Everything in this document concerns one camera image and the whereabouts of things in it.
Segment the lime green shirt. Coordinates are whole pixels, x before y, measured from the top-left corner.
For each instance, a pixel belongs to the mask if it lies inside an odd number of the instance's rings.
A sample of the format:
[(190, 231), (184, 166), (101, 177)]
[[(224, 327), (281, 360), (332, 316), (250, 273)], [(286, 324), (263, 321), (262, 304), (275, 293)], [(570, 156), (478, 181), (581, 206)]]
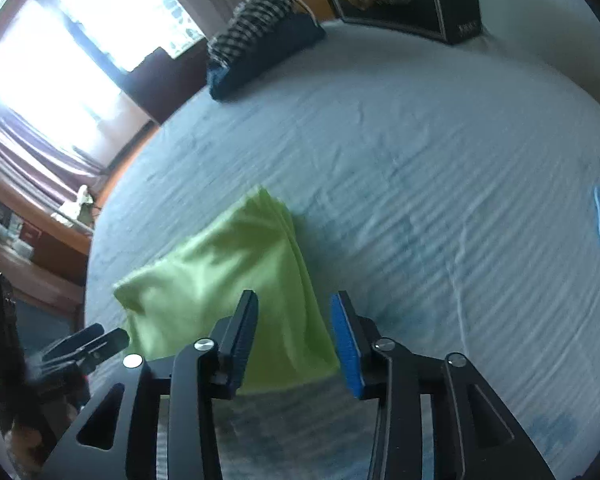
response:
[(130, 349), (174, 356), (234, 313), (245, 290), (259, 314), (242, 394), (329, 378), (338, 358), (283, 202), (256, 188), (163, 258), (118, 281)]

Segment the light blue bed sheet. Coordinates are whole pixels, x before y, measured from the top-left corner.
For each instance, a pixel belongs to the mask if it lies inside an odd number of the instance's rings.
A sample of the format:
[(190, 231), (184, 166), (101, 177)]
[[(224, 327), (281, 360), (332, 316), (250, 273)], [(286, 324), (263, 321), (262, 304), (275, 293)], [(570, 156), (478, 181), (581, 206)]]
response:
[(114, 284), (256, 186), (282, 200), (317, 300), (345, 290), (415, 353), (464, 353), (559, 479), (600, 452), (600, 104), (488, 38), (329, 23), (231, 101), (145, 145), (96, 222), (85, 319)]

